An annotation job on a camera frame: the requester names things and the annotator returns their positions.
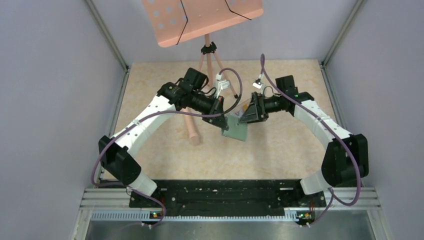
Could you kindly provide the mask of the green leather card holder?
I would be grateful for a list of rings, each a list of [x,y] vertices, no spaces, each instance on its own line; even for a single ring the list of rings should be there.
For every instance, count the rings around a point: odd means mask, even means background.
[[[240,119],[235,115],[229,115],[227,118],[228,129],[222,129],[223,137],[245,142],[248,136],[248,124],[240,122]]]

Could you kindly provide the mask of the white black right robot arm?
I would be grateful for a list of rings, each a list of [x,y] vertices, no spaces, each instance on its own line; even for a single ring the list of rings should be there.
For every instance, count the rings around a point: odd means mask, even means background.
[[[316,103],[308,92],[299,92],[292,75],[276,78],[278,90],[284,94],[266,97],[254,92],[249,103],[241,107],[240,123],[265,122],[271,113],[289,112],[301,121],[325,148],[320,170],[299,180],[293,200],[307,206],[314,194],[330,187],[356,181],[369,174],[368,140],[363,134],[352,134],[339,126]]]

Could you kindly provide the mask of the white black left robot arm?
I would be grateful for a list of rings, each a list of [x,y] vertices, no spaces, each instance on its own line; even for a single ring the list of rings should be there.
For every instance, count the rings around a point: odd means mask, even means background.
[[[141,193],[149,207],[160,202],[157,184],[150,179],[135,160],[142,145],[168,119],[191,108],[203,121],[228,129],[224,116],[224,97],[206,95],[202,91],[208,77],[189,68],[184,77],[161,86],[149,105],[124,129],[112,137],[99,140],[99,163],[122,185]]]

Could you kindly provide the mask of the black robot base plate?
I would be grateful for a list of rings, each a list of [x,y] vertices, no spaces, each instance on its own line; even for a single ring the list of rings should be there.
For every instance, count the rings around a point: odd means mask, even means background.
[[[192,204],[211,210],[211,206],[226,203],[242,207],[246,203],[265,204],[277,207],[277,197],[282,197],[283,206],[325,207],[324,193],[301,196],[295,190],[298,179],[266,180],[157,180],[158,189],[152,194],[150,207],[161,205]],[[138,206],[143,196],[132,193]]]

